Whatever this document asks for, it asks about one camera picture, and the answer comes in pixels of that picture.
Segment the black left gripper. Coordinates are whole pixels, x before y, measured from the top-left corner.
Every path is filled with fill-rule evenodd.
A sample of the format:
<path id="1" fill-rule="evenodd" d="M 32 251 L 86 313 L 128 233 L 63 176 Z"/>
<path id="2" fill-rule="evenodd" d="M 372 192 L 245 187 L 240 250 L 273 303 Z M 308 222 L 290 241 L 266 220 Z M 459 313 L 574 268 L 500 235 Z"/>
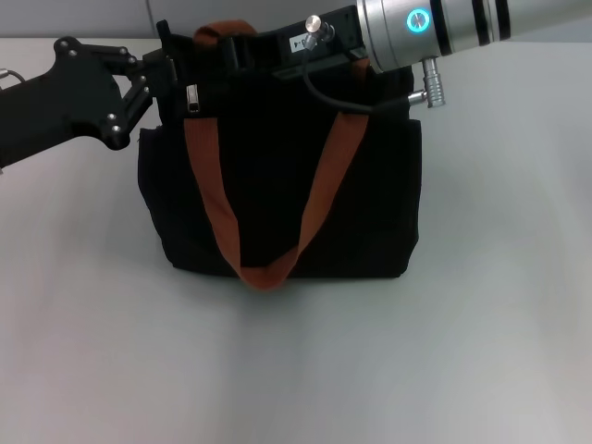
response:
<path id="1" fill-rule="evenodd" d="M 121 150 L 152 93 L 176 82 L 174 61 L 162 49 L 136 57 L 124 46 L 63 37 L 54 50 L 47 72 L 1 91 L 2 168 L 78 137 Z M 131 82 L 123 97 L 116 76 Z"/>

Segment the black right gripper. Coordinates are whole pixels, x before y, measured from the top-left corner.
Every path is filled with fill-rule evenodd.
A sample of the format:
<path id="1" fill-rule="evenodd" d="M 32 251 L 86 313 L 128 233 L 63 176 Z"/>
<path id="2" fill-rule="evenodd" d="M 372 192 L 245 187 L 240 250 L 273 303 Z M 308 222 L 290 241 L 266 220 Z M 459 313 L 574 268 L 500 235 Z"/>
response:
<path id="1" fill-rule="evenodd" d="M 325 70 L 365 58 L 364 43 L 356 6 L 346 6 L 321 14 L 334 30 L 329 42 L 319 42 L 308 57 L 307 70 Z M 302 58 L 307 32 L 305 22 L 256 35 L 223 37 L 218 47 L 229 70 L 257 70 L 280 80 L 302 76 Z"/>

